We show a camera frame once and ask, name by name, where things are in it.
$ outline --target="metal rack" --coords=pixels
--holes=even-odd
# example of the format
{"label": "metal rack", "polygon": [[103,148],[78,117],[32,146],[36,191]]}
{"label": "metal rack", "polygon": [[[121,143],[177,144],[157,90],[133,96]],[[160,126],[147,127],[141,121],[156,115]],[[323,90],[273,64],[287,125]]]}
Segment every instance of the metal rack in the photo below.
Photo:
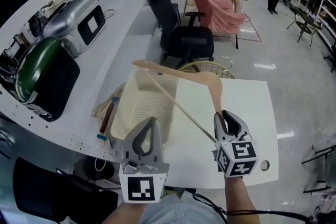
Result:
{"label": "metal rack", "polygon": [[325,1],[327,1],[328,4],[331,4],[331,6],[336,8],[336,4],[331,0],[322,0],[321,5],[319,7],[319,11],[317,12],[316,20],[321,21],[324,26],[321,30],[318,30],[318,33],[331,48],[336,44],[336,29],[333,29],[332,26],[328,24],[328,22],[325,19],[321,18],[320,12],[322,10],[326,12],[329,15],[329,17],[335,21],[335,23],[336,23],[336,17],[330,12],[330,10],[326,6],[324,6]]}

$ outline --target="chair armrest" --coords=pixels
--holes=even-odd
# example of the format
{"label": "chair armrest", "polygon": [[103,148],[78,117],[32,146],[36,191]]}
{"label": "chair armrest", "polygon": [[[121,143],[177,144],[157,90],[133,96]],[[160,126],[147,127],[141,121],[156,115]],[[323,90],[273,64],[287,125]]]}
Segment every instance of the chair armrest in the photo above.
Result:
{"label": "chair armrest", "polygon": [[198,17],[198,18],[205,17],[205,13],[204,12],[186,12],[185,16],[190,17],[188,26],[191,27],[191,26],[194,25],[195,18],[196,17]]}
{"label": "chair armrest", "polygon": [[186,12],[185,16],[189,16],[189,17],[205,17],[205,13],[204,12]]}

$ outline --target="light blue shirt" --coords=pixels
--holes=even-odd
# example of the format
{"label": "light blue shirt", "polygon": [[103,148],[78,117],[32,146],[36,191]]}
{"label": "light blue shirt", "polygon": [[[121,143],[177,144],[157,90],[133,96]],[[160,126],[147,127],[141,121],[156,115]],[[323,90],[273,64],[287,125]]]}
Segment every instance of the light blue shirt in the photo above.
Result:
{"label": "light blue shirt", "polygon": [[139,224],[223,224],[220,215],[210,206],[184,193],[181,199],[175,194],[161,202],[146,206]]}

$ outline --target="wooden handle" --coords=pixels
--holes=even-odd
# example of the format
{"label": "wooden handle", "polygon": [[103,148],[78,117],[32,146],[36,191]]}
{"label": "wooden handle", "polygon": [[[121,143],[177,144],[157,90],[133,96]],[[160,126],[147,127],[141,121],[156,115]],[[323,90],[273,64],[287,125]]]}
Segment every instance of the wooden handle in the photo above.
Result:
{"label": "wooden handle", "polygon": [[155,79],[153,79],[144,69],[142,69],[140,66],[137,66],[158,88],[160,91],[162,91],[168,99],[170,99],[210,140],[214,143],[217,141],[202,127],[200,124],[192,117],[190,116],[181,106],[179,103],[175,101],[173,97],[160,85],[157,83]]}
{"label": "wooden handle", "polygon": [[104,117],[104,119],[103,119],[103,122],[102,122],[102,124],[101,124],[101,128],[100,128],[100,130],[99,130],[99,132],[100,132],[101,134],[104,134],[104,132],[105,132],[105,129],[106,129],[106,127],[107,127],[107,123],[109,122],[109,119],[110,119],[110,116],[111,116],[113,107],[114,107],[114,104],[113,104],[113,103],[110,103],[109,107],[108,107],[107,110],[106,110],[105,117]]}

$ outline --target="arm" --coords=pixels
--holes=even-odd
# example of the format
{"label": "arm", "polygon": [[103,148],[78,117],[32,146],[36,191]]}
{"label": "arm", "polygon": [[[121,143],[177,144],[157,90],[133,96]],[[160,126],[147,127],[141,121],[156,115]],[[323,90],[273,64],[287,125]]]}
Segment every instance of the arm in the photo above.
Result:
{"label": "arm", "polygon": [[[256,210],[240,177],[225,178],[227,211]],[[258,215],[228,216],[229,224],[259,224]]]}
{"label": "arm", "polygon": [[144,204],[125,204],[123,202],[102,224],[138,224],[144,208]]}

